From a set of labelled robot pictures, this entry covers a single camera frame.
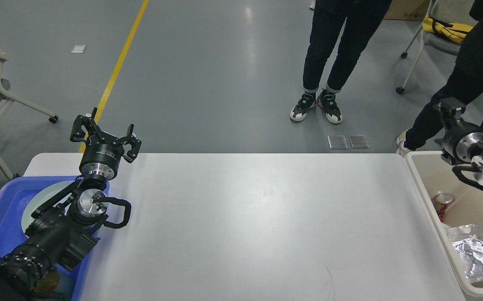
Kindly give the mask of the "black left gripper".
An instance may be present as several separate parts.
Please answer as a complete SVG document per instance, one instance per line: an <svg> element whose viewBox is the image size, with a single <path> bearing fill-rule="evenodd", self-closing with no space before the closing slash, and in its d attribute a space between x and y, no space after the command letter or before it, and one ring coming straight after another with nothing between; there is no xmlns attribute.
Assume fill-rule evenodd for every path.
<svg viewBox="0 0 483 301"><path fill-rule="evenodd" d="M134 133L134 124L130 124L124 137L116 138L114 145L106 143L106 137L95 122L97 107L90 116L77 115L72 124L70 141L85 143L86 149L79 164L83 175L98 174L107 180L118 174L120 158L132 163L136 160L142 141Z"/></svg>

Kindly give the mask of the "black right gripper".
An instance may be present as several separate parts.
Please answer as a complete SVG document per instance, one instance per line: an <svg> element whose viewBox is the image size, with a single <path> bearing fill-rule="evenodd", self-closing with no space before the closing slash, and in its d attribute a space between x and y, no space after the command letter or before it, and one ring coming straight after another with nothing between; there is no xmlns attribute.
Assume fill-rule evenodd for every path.
<svg viewBox="0 0 483 301"><path fill-rule="evenodd" d="M442 98L434 104L434 110L446 130L441 143L442 159L452 166L471 163L481 153L483 129L462 119L466 105L455 97Z"/></svg>

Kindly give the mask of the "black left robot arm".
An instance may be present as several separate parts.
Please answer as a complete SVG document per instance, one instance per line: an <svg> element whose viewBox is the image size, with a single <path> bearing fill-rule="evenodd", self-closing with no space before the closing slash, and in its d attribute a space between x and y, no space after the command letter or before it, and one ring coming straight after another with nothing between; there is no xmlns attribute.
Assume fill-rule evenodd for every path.
<svg viewBox="0 0 483 301"><path fill-rule="evenodd" d="M75 269L99 242L94 234L101 227L128 225L131 203L106 196L105 189L122 159L132 163L137 158L142 142L134 124L120 138L102 131L96 113L94 108L73 122L70 141L85 144L79 175L31 213L26 241L0 256L0 301L67 301L63 293L38 292L37 287L57 265Z"/></svg>

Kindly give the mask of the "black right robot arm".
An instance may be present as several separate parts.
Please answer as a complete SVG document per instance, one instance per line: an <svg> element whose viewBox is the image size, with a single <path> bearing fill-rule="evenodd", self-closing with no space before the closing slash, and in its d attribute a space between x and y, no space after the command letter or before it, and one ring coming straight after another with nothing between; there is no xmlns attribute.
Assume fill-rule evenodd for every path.
<svg viewBox="0 0 483 301"><path fill-rule="evenodd" d="M466 106L455 97L433 105L445 130L435 140L441 158L452 166L459 181L483 191L483 128L462 118Z"/></svg>

